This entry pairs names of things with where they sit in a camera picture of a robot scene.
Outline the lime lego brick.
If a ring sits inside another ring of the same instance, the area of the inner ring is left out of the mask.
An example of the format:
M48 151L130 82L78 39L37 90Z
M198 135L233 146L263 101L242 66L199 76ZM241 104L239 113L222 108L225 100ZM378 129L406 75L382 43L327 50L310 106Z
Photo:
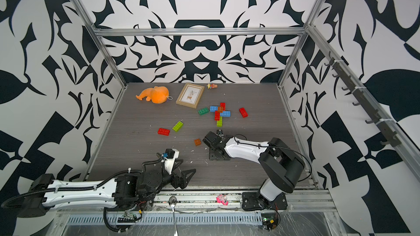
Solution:
M182 127L183 127L184 123L182 121L178 121L174 126L173 126L173 130L175 132L178 132Z
M220 117L216 123L217 123L217 127L221 128L223 126L223 118Z

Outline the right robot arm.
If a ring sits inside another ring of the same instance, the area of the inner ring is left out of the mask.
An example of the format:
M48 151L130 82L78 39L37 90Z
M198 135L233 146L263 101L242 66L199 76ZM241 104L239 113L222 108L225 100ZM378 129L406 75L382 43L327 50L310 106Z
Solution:
M307 158L290 149L279 138L269 142L252 142L220 132L209 132L203 142L209 147L210 160L230 160L241 158L258 163L267 174L257 192L242 194L242 209L245 211L264 209L287 209L285 195L292 193L298 182L302 181Z

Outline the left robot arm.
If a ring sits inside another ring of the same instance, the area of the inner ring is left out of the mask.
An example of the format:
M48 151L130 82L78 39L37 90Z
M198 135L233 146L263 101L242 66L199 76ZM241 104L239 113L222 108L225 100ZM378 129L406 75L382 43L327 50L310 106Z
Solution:
M181 190L188 186L196 169L175 173L182 163L180 159L161 158L144 162L141 169L123 170L101 181L70 182L43 174L28 192L5 200L1 207L18 209L21 218L73 208L100 208L108 212L143 210L153 204L165 186Z

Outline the dark green lego brick centre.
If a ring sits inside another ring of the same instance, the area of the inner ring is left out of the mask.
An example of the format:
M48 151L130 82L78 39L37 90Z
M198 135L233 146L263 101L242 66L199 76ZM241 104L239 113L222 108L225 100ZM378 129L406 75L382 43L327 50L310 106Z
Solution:
M210 112L208 108L202 108L198 110L199 115L206 115Z

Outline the metal spoon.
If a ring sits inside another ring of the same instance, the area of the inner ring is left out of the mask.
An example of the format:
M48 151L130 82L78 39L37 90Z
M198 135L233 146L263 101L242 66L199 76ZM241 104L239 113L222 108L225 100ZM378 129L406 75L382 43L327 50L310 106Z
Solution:
M178 236L178 229L176 223L176 216L175 216L175 207L177 205L177 198L175 196L171 196L168 200L168 205L171 208L172 215L173 215L173 225L174 225L174 236Z

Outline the small toy figure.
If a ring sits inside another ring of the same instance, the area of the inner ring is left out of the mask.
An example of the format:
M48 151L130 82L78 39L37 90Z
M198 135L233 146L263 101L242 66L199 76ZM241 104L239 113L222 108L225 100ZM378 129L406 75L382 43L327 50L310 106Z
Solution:
M207 88L208 89L215 89L215 88L217 88L218 87L218 85L217 84L207 84Z

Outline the orange plush toy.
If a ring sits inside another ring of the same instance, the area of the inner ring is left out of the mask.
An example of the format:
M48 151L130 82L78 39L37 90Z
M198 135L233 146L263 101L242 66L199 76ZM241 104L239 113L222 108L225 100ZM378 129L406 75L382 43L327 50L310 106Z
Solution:
M143 90L136 98L140 101L146 100L147 102L152 101L154 104L162 104L167 100L171 99L170 93L165 86L155 86Z

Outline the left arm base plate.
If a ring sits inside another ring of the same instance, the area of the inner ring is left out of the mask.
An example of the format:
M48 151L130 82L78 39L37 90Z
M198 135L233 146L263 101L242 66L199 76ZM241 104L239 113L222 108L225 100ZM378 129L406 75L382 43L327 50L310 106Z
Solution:
M135 206L131 209L131 211L145 212L151 210L154 205L155 196L155 193L150 193L148 195L145 195L143 198L140 198L136 202Z

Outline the pink toy on rail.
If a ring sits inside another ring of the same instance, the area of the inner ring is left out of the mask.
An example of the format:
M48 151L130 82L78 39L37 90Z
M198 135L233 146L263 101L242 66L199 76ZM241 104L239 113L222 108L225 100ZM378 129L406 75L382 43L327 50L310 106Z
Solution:
M216 197L216 200L217 200L217 203L220 203L220 204L225 205L225 206L229 204L227 195L224 195L224 194L218 195Z

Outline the wooden picture frame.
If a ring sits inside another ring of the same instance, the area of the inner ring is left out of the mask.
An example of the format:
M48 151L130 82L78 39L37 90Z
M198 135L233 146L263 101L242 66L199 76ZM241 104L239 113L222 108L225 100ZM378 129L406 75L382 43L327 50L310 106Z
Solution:
M196 109L204 90L204 86L186 83L176 100L176 104Z

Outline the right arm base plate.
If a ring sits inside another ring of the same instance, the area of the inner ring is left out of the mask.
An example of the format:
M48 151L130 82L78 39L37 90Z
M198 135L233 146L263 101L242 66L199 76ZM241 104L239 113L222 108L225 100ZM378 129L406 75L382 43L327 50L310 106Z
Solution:
M246 212L257 210L286 210L288 207L285 193L280 193L275 200L269 201L258 192L242 194L242 209Z

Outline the wall hook rack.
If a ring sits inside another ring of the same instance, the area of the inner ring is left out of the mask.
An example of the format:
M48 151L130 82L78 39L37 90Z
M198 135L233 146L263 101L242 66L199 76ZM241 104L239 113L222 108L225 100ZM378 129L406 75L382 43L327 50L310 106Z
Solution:
M374 101L367 87L359 81L344 60L337 60L330 55L331 52L329 52L329 62L326 66L333 68L336 72L336 75L333 75L333 77L340 78L343 81L346 87L343 87L342 90L348 91L357 100L355 103L353 102L353 105L361 106L367 113L369 119L365 120L365 123L374 124L382 133L386 141L381 142L381 144L391 145L394 148L401 145L402 142L398 137L398 132L391 124L393 120L385 116L385 113L381 111L380 106Z

